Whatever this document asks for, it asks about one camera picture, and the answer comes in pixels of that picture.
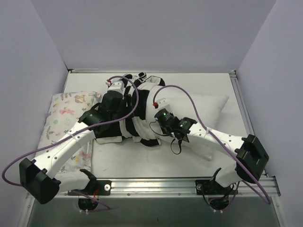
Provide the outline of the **black white checkered pillowcase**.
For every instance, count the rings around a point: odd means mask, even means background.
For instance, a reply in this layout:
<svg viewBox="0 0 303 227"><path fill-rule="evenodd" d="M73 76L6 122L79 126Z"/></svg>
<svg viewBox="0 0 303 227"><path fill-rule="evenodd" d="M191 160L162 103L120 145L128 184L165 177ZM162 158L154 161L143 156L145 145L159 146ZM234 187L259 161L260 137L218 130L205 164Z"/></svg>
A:
<svg viewBox="0 0 303 227"><path fill-rule="evenodd" d="M141 143L147 147L159 146L161 141L156 138L146 120L146 107L152 88L155 86L165 86L165 81L160 77L147 76L144 72L138 75L125 74L123 76L124 78L120 79L124 83L123 95L132 104L126 108L126 112L122 116L128 114L136 103L136 92L130 82L133 82L138 89L138 106L131 117L110 124L110 128L107 131L97 136L97 144L120 143L123 139L131 138L133 142Z"/></svg>

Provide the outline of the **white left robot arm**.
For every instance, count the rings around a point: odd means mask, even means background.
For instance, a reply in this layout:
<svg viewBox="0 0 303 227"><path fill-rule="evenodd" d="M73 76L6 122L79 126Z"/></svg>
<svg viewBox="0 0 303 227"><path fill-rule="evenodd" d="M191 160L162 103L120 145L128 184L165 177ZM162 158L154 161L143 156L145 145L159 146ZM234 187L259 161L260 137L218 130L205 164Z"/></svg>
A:
<svg viewBox="0 0 303 227"><path fill-rule="evenodd" d="M20 184L40 204L51 201L59 192L80 189L84 194L95 191L95 176L81 169L71 180L64 182L57 172L83 145L93 139L108 138L116 130L119 121L132 114L127 99L118 91L104 94L102 101L86 111L70 132L55 144L46 147L46 152L32 160L24 158L19 163Z"/></svg>

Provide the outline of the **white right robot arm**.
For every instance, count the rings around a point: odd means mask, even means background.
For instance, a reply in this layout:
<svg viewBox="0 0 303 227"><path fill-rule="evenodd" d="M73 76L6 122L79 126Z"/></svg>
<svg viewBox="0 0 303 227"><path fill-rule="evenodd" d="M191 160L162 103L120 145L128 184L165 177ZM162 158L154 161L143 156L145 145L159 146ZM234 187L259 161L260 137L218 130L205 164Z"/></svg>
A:
<svg viewBox="0 0 303 227"><path fill-rule="evenodd" d="M221 167L210 181L214 193L221 193L238 181L257 183L269 161L260 140L252 134L247 137L226 134L188 117L179 119L166 109L158 111L154 117L163 133L186 143L220 151L234 160L234 164Z"/></svg>

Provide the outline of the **white pillow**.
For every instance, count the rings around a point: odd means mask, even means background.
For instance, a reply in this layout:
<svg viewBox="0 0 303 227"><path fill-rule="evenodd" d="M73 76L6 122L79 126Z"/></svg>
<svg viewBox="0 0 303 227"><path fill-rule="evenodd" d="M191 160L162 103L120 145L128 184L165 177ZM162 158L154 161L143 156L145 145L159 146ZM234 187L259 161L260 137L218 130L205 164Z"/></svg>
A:
<svg viewBox="0 0 303 227"><path fill-rule="evenodd" d="M154 94L160 89L160 86L155 86L151 89L147 96L146 101L146 121L147 123L152 123L151 127L157 133L161 133L161 129L157 123L155 123L154 115L157 110L152 106L152 99ZM215 129L219 121L220 114L224 106L226 105L229 97L226 95L206 95L206 94L190 94L193 99L197 112L200 119L206 127ZM197 120L194 108L190 102L188 96L181 90L169 87L160 91L156 99L163 99L170 104L171 112L174 116L177 116L179 119L188 117L194 120ZM204 145L196 143L187 143L182 142L181 147L183 150L192 151L201 158L210 161L212 160L213 150Z"/></svg>

